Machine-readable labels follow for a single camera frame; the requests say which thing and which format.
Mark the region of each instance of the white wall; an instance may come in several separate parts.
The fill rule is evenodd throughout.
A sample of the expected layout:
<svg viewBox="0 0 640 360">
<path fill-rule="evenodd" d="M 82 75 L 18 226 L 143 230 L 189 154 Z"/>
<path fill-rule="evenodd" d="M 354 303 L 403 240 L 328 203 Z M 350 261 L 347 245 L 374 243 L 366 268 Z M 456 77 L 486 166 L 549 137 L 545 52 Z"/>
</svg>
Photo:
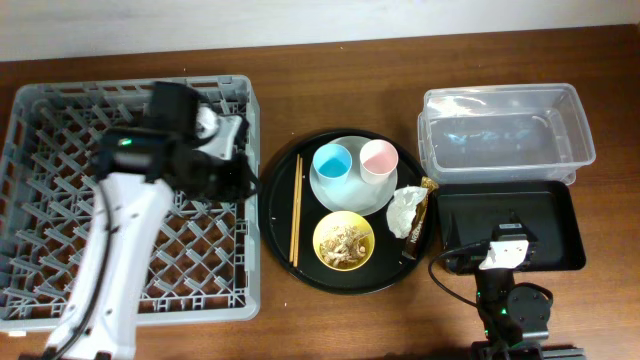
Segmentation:
<svg viewBox="0 0 640 360">
<path fill-rule="evenodd" d="M 640 21 L 640 0 L 1 1 L 0 61 Z"/>
</svg>

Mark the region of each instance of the round black tray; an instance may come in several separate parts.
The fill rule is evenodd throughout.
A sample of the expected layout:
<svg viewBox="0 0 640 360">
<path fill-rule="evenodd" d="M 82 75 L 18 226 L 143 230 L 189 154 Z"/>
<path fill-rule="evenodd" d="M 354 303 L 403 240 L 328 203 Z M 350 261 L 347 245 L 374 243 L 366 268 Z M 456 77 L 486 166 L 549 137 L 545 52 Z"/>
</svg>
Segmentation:
<svg viewBox="0 0 640 360">
<path fill-rule="evenodd" d="M 338 272 L 326 267 L 316 256 L 311 239 L 318 222 L 331 213 L 313 195 L 309 184 L 309 169 L 313 154 L 322 145 L 343 136 L 363 136 L 370 139 L 384 139 L 396 149 L 398 162 L 398 185 L 419 186 L 426 176 L 420 164 L 393 141 L 362 130 L 334 130 L 312 136 L 289 150 L 278 161 L 271 177 L 260 195 L 260 228 L 276 258 L 295 277 L 320 290 L 337 294 L 363 294 L 384 289 L 402 280 L 413 270 L 424 250 L 435 234 L 433 201 L 429 201 L 429 211 L 422 231 L 424 240 L 418 249 L 418 260 L 411 261 L 402 256 L 404 240 L 397 239 L 387 226 L 387 205 L 379 211 L 365 216 L 373 228 L 376 244 L 369 261 L 359 269 Z M 302 184 L 302 205 L 300 215 L 300 242 L 298 269 L 289 264 L 291 223 L 293 213 L 293 183 L 295 177 L 296 154 L 303 158 L 304 178 Z"/>
</svg>

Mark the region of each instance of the gray plastic crate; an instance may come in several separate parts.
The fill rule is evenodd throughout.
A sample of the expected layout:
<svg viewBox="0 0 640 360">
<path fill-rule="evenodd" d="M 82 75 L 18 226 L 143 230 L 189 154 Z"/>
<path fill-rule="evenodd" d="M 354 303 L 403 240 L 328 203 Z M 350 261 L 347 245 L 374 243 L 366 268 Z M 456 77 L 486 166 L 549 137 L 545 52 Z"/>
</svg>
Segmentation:
<svg viewBox="0 0 640 360">
<path fill-rule="evenodd" d="M 102 131 L 144 113 L 158 80 L 196 88 L 218 113 L 245 115 L 245 151 L 258 173 L 260 108 L 244 76 L 22 87 L 0 161 L 0 331 L 56 326 L 89 233 L 88 159 Z M 259 241 L 257 196 L 205 204 L 176 194 L 151 254 L 138 325 L 253 318 L 260 308 Z"/>
</svg>

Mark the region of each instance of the crumpled tissue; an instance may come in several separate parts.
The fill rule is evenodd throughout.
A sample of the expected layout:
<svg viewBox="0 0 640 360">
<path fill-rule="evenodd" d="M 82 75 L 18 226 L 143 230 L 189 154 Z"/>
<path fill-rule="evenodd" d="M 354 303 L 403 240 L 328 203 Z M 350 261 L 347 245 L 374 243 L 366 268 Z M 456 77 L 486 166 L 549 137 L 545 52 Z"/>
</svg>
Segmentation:
<svg viewBox="0 0 640 360">
<path fill-rule="evenodd" d="M 416 207 L 427 196 L 427 192 L 423 187 L 407 186 L 393 193 L 393 200 L 387 208 L 387 224 L 398 239 L 409 236 L 411 223 L 416 217 Z"/>
</svg>

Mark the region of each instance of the yellow bowl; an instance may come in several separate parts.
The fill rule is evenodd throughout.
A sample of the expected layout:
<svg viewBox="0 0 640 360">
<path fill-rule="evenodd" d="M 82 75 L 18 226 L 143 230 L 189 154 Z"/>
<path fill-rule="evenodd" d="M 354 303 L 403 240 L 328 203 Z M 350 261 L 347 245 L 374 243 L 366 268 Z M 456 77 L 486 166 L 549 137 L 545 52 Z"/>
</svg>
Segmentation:
<svg viewBox="0 0 640 360">
<path fill-rule="evenodd" d="M 342 269 L 333 267 L 324 261 L 324 259 L 320 255 L 320 244 L 324 241 L 324 235 L 326 234 L 327 230 L 333 228 L 334 226 L 345 225 L 355 226 L 361 233 L 366 234 L 370 232 L 370 234 L 363 239 L 363 245 L 367 249 L 367 255 L 364 257 L 364 259 L 362 259 L 359 263 L 353 265 L 353 267 Z M 351 271 L 364 265 L 371 257 L 371 254 L 373 254 L 373 247 L 375 243 L 375 237 L 373 236 L 373 229 L 371 228 L 371 225 L 369 225 L 365 218 L 351 211 L 336 211 L 325 216 L 322 220 L 320 220 L 313 232 L 313 250 L 315 250 L 316 256 L 323 264 L 336 271 Z"/>
</svg>

